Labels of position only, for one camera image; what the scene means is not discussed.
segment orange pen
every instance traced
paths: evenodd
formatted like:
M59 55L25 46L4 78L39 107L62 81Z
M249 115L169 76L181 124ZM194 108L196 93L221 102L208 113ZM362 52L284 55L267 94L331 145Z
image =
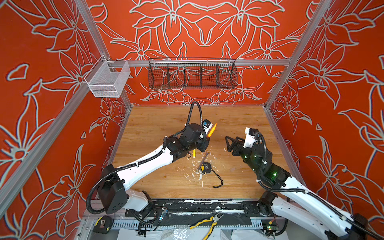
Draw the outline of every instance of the orange pen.
M208 133L207 137L211 137L212 133L213 133L214 130L216 129L216 126L217 126L217 123L213 126L213 128L211 129L211 131Z

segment wrench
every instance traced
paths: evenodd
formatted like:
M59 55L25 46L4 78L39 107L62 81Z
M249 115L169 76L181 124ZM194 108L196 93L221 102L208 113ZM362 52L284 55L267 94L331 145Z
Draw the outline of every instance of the wrench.
M201 163L199 165L199 167L196 169L196 172L199 172L200 171L200 168L201 168L201 165L203 164L203 162L205 161L205 159L207 158L207 156L210 154L210 152L206 152L205 153L205 156L203 158L203 160L201 160Z

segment pliers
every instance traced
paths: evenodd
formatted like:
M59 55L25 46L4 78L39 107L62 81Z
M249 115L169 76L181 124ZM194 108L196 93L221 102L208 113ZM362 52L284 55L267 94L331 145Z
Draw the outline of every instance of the pliers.
M199 226L200 224L204 223L204 222L210 222L210 221L213 221L212 225L211 225L211 228L209 229L209 232L208 234L204 237L203 240L207 240L209 238L209 236L212 234L212 231L214 230L215 226L217 225L217 222L220 220L220 218L222 218L224 216L224 214L222 214L220 211L216 213L216 215L210 217L210 218L204 218L200 221L198 221L197 223L189 226L190 229L194 229L195 227Z

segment red wall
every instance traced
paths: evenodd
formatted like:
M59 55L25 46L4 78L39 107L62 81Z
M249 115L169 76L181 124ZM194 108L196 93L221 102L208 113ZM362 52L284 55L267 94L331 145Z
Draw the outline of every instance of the red wall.
M307 186L382 236L383 13L334 1L271 110Z
M317 1L87 0L114 60L155 57L289 58ZM238 68L232 90L151 90L144 67L126 91L136 105L263 104L283 66Z
M2 186L100 55L72 0L0 6ZM121 99L88 93L0 220L1 239L74 237L126 111Z

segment wood grain surface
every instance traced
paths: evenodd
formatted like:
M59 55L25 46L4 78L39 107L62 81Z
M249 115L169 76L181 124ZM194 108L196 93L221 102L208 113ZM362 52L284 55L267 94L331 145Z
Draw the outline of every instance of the wood grain surface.
M133 107L113 165L125 165L152 152L162 144L164 136L183 129L188 112L189 106ZM203 119L217 123L207 148L210 151L207 161L224 180L224 185L213 188L220 184L214 173L200 179L195 169L204 153L196 150L196 158L181 158L159 168L132 189L145 190L152 198L258 199L264 189L256 183L256 175L239 156L234 157L226 150L225 136L244 138L246 127L259 129L273 153L273 162L289 171L262 107L202 106L202 112ZM195 106L190 122L199 121Z

